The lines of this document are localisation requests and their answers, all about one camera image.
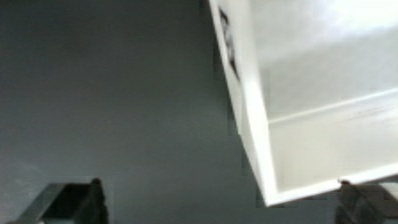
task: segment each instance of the black object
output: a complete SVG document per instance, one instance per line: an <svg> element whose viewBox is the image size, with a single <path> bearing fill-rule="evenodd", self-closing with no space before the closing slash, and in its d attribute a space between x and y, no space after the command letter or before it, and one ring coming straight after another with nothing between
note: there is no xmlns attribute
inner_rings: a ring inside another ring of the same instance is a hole
<svg viewBox="0 0 398 224"><path fill-rule="evenodd" d="M108 224L99 179L90 184L49 184L10 224Z"/></svg>
<svg viewBox="0 0 398 224"><path fill-rule="evenodd" d="M346 214L346 210L341 206L337 206L335 209L335 220L333 220L335 224L353 224L351 218Z"/></svg>
<svg viewBox="0 0 398 224"><path fill-rule="evenodd" d="M339 202L335 224L398 224L398 200L380 184L344 183Z"/></svg>

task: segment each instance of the white panel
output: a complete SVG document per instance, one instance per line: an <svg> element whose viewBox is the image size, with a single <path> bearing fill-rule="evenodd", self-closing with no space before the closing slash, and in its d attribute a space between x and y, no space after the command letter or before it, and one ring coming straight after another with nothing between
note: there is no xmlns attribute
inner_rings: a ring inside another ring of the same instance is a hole
<svg viewBox="0 0 398 224"><path fill-rule="evenodd" d="M398 173L398 2L220 4L234 28L241 140L271 205L337 189L341 179L360 183Z"/></svg>

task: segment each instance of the white box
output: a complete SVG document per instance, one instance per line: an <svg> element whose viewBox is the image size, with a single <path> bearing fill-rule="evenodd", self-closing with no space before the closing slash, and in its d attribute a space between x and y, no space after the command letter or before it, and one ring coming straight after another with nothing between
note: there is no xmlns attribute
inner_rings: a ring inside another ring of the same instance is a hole
<svg viewBox="0 0 398 224"><path fill-rule="evenodd" d="M238 132L273 205L341 180L398 174L398 1L209 5Z"/></svg>

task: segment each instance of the dark gray surface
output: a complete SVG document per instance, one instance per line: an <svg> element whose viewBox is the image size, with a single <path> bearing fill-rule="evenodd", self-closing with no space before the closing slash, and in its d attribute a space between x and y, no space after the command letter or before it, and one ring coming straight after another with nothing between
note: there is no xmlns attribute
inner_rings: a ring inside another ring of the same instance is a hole
<svg viewBox="0 0 398 224"><path fill-rule="evenodd" d="M0 223L47 183L92 177L113 224L332 223L333 194L255 207L206 10L0 2Z"/></svg>

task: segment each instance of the gray wall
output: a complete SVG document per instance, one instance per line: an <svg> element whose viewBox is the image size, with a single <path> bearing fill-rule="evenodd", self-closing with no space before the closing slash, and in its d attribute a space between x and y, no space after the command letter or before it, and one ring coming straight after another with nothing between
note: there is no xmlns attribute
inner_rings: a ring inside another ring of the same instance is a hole
<svg viewBox="0 0 398 224"><path fill-rule="evenodd" d="M0 2L0 223L92 177L113 224L332 223L255 206L213 38L195 0Z"/></svg>

